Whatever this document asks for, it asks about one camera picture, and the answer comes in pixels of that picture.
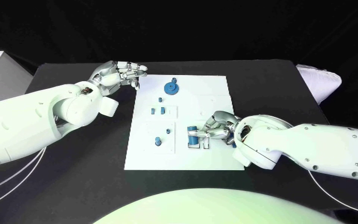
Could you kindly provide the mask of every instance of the white cable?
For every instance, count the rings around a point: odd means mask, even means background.
[[[34,163],[35,159],[40,157],[41,153],[45,152],[45,148],[40,151],[37,157],[32,159],[32,161],[27,164],[27,166],[6,179],[0,182],[0,185],[5,184],[11,179],[14,179],[19,173],[30,167],[30,165]]]
[[[314,179],[317,185],[320,186],[320,188],[323,189],[323,191],[328,194],[328,196],[330,196],[336,201],[338,201],[343,205],[346,205],[347,207],[350,207],[353,210],[358,211],[357,208],[354,208],[354,207],[351,207],[350,205],[347,205],[346,203],[343,203],[343,202],[341,202],[341,201],[340,201],[340,200],[338,200],[338,199],[325,191],[325,189],[324,189],[323,186],[320,185],[317,179],[314,178],[314,175],[312,175],[311,171],[308,171],[308,173],[310,173],[310,175],[311,175],[311,177],[312,177],[312,179]]]
[[[37,167],[38,167],[38,164],[40,164],[40,162],[41,162],[41,159],[43,159],[43,156],[44,156],[44,154],[45,154],[45,151],[47,151],[47,147],[44,148],[44,152],[43,152],[43,154],[41,154],[38,163],[37,163],[35,167],[32,168],[32,171],[31,171],[31,173],[28,174],[27,178],[21,181],[21,183],[15,186],[15,188],[14,188],[14,189],[0,197],[0,200],[2,200],[2,199],[4,199],[4,198],[17,190],[17,188],[21,186],[21,184],[25,182],[25,180],[27,180],[28,177],[31,176],[34,170],[35,170]]]

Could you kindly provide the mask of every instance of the blue object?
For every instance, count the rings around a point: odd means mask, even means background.
[[[177,78],[172,79],[172,82],[165,85],[165,92],[168,95],[175,95],[180,91],[180,86],[177,84]]]
[[[188,131],[197,131],[197,130],[198,130],[197,126],[188,127]],[[188,136],[188,138],[190,138],[190,145],[198,145],[200,144],[200,137]]]
[[[155,139],[155,145],[157,145],[157,146],[161,146],[161,145],[162,145],[162,140],[161,140],[159,137],[157,137],[157,139]]]

